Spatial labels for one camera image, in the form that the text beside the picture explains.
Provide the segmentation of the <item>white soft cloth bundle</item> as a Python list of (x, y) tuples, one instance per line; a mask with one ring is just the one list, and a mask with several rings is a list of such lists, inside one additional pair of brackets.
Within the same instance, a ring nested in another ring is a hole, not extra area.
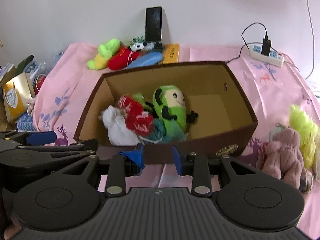
[(136, 146), (140, 140), (134, 131), (127, 128), (121, 109), (108, 106), (98, 117), (107, 129), (108, 139), (113, 146)]

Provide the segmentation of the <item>teal knitted fabric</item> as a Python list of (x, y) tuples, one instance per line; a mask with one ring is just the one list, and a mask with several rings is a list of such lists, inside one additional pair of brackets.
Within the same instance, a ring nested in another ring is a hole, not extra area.
[(153, 120), (153, 130), (147, 136), (139, 136), (142, 144), (166, 144), (171, 142), (171, 137), (166, 134), (164, 123), (162, 119), (155, 118)]

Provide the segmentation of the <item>red knitted fabric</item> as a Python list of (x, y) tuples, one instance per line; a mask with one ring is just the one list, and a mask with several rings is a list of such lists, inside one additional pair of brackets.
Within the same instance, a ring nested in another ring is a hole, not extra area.
[(123, 95), (118, 101), (124, 113), (126, 127), (137, 135), (147, 137), (153, 131), (153, 116), (130, 95)]

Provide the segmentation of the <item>green knitted sock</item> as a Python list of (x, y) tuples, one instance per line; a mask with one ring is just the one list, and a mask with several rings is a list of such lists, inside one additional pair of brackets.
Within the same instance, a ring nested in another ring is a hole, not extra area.
[(143, 93), (136, 93), (132, 95), (132, 98), (140, 103), (142, 105), (142, 107), (144, 108), (144, 111), (149, 112), (150, 114), (153, 113), (153, 104), (150, 102), (147, 102), (145, 99), (145, 96), (143, 95)]

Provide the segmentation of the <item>green pea plush toy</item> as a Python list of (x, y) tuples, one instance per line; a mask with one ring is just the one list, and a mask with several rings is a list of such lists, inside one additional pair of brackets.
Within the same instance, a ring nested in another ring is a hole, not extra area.
[(187, 139), (187, 124), (198, 119), (198, 113), (187, 113), (184, 95), (174, 85), (158, 87), (153, 94), (153, 107), (159, 119), (163, 121), (165, 136), (171, 141)]

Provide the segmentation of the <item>yellow paper bag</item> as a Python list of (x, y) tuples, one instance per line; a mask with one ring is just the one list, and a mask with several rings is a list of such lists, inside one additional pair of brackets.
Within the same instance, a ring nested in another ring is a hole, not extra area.
[(28, 109), (29, 101), (35, 97), (29, 73), (21, 73), (3, 87), (4, 108), (9, 123), (15, 122)]

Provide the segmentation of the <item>pink patterned bedsheet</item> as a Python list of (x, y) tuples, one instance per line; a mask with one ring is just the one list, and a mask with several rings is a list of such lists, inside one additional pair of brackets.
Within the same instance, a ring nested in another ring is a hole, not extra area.
[[(94, 46), (73, 43), (56, 61), (35, 102), (33, 123), (38, 131), (57, 131), (64, 126), (68, 141), (74, 141), (81, 113), (101, 77), (100, 71), (87, 68), (87, 61), (96, 54)], [(319, 122), (319, 102), (299, 71), (289, 63), (289, 57), (285, 57), (282, 68), (277, 68), (251, 59), (236, 47), (195, 45), (182, 46), (179, 61), (229, 63), (259, 121), (240, 157), (248, 164), (255, 165), (276, 124), (287, 125), (292, 105), (299, 105), (314, 122)]]

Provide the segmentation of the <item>brown cardboard box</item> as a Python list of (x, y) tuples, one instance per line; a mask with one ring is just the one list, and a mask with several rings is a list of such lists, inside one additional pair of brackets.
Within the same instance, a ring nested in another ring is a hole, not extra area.
[(98, 119), (100, 112), (115, 105), (125, 94), (141, 92), (151, 99), (162, 85), (179, 88), (187, 111), (195, 111), (199, 116), (188, 127), (186, 141), (146, 145), (146, 164), (172, 163), (173, 150), (181, 154), (201, 153), (208, 158), (237, 157), (244, 152), (258, 119), (232, 71), (219, 61), (160, 64), (102, 75), (84, 107), (74, 139), (97, 139), (103, 157), (127, 150), (127, 146), (111, 145), (107, 130)]

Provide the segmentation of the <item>pink teddy bear plush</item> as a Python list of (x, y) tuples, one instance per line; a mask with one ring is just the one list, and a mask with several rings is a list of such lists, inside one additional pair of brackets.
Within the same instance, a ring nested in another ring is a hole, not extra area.
[(261, 147), (256, 167), (266, 174), (280, 179), (303, 194), (313, 186), (313, 174), (304, 167), (300, 151), (300, 135), (292, 128), (274, 133), (270, 142)]

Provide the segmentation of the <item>red plush toy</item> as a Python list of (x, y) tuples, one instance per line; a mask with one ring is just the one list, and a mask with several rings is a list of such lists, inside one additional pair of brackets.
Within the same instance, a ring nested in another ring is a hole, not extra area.
[(107, 62), (110, 70), (126, 68), (140, 56), (140, 52), (132, 51), (129, 47), (122, 46), (119, 51)]

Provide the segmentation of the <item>green yellow plush toy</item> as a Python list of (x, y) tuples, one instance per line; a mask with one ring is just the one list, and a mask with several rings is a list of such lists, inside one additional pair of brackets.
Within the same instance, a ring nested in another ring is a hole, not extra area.
[(98, 47), (98, 53), (93, 60), (87, 62), (91, 70), (102, 70), (107, 67), (107, 62), (118, 52), (121, 42), (112, 38)]

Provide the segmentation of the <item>blue glasses case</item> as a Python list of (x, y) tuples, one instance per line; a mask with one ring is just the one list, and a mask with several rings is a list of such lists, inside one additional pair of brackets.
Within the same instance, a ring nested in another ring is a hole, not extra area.
[(163, 60), (163, 54), (157, 51), (149, 52), (135, 61), (130, 63), (127, 66), (127, 69), (137, 68), (137, 67), (145, 67), (145, 66), (153, 66)]

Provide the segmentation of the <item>yellow wooden box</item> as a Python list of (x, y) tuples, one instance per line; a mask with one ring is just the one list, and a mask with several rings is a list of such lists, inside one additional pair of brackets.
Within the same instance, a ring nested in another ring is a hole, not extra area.
[(163, 50), (163, 64), (178, 63), (180, 53), (179, 44), (167, 44)]

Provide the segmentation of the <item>neon yellow fluffy item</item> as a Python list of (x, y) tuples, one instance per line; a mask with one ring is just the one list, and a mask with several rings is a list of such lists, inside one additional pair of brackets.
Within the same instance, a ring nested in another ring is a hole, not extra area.
[(299, 149), (303, 156), (304, 167), (310, 170), (316, 159), (319, 126), (297, 105), (290, 106), (289, 125), (300, 135)]

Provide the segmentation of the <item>black charger plug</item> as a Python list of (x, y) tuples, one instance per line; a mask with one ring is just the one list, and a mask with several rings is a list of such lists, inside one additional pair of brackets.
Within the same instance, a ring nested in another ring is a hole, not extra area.
[(269, 56), (270, 50), (271, 50), (271, 40), (268, 38), (268, 35), (266, 34), (263, 39), (261, 54), (265, 56)]

